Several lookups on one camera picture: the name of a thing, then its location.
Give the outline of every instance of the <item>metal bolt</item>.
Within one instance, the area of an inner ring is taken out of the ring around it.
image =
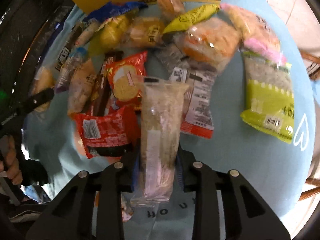
[[[80,178],[85,178],[87,175],[88,175],[88,172],[87,172],[87,171],[80,171],[80,172],[78,173],[78,176],[79,176]]]
[[[239,176],[239,171],[237,171],[237,170],[231,170],[231,171],[230,171],[230,175],[231,175],[232,177],[238,177],[238,176]]]
[[[113,165],[116,169],[121,169],[123,167],[123,163],[117,162]]]
[[[193,166],[195,167],[195,168],[201,168],[202,166],[203,166],[203,164],[201,163],[201,162],[194,162],[193,163]]]

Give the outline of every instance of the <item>finger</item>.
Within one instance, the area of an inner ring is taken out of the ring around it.
[[[5,163],[8,167],[10,167],[13,164],[14,160],[17,159],[16,156],[16,151],[14,149],[10,149],[7,153],[7,156],[5,157]]]
[[[19,173],[19,162],[17,159],[13,162],[13,164],[7,170],[7,177],[9,179],[14,179]]]
[[[9,136],[9,149],[15,150],[14,138],[12,135]]]
[[[21,171],[19,171],[17,176],[15,176],[14,179],[12,180],[12,184],[13,185],[18,185],[18,184],[21,184],[22,181],[23,181],[22,173],[21,173]]]

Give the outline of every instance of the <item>green snack bag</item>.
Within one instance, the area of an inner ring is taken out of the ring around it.
[[[208,19],[220,9],[218,4],[204,4],[184,14],[179,15],[164,29],[163,34],[176,31],[185,31],[192,25]]]
[[[291,64],[279,66],[251,51],[244,51],[243,57],[247,110],[241,113],[242,120],[259,131],[291,143],[294,126]]]

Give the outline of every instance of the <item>blue tablecloth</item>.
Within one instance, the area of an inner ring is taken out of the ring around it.
[[[310,80],[300,53],[285,24],[271,9],[266,0],[222,0],[253,11],[264,17],[278,35],[282,50],[292,63],[291,78],[294,90],[294,140],[284,143],[245,124],[240,113],[245,109],[245,76],[240,52],[229,63],[212,89],[211,111],[215,125],[211,140],[181,134],[183,149],[192,151],[197,160],[217,171],[239,170],[260,195],[281,217],[297,202],[310,167],[314,137],[315,109]],[[186,3],[186,8],[199,3]],[[160,16],[156,5],[141,11],[142,16]],[[43,62],[50,67],[57,59],[74,23],[83,17],[75,7],[65,22]],[[228,21],[223,12],[217,16]],[[126,50],[130,55],[136,50]],[[166,70],[149,53],[146,63],[148,75],[168,77]],[[103,157],[87,160],[79,155],[73,142],[75,125],[67,117],[68,92],[56,95],[44,119],[29,115],[26,145],[30,157],[39,159],[48,171],[51,183],[49,196],[53,198],[80,170],[103,170],[107,161]],[[126,239],[191,239],[194,205],[191,194],[175,187],[171,202],[154,209],[136,209],[133,218],[124,225]],[[179,203],[186,203],[182,209]]]

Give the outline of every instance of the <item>snack pile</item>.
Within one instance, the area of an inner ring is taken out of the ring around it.
[[[161,17],[138,16],[147,5],[134,1],[108,2],[91,12],[52,63],[58,79],[41,67],[32,91],[68,93],[77,149],[89,159],[105,156],[112,163],[141,139],[140,191],[131,200],[137,206],[169,201],[180,132],[213,136],[212,87],[239,47],[247,82],[243,121],[287,143],[294,124],[291,65],[263,18],[228,4],[186,11],[181,0],[157,2]],[[215,15],[220,8],[233,26]],[[140,52],[127,56],[127,48]],[[148,54],[162,63],[169,80],[148,77]],[[99,66],[97,58],[104,59]]]

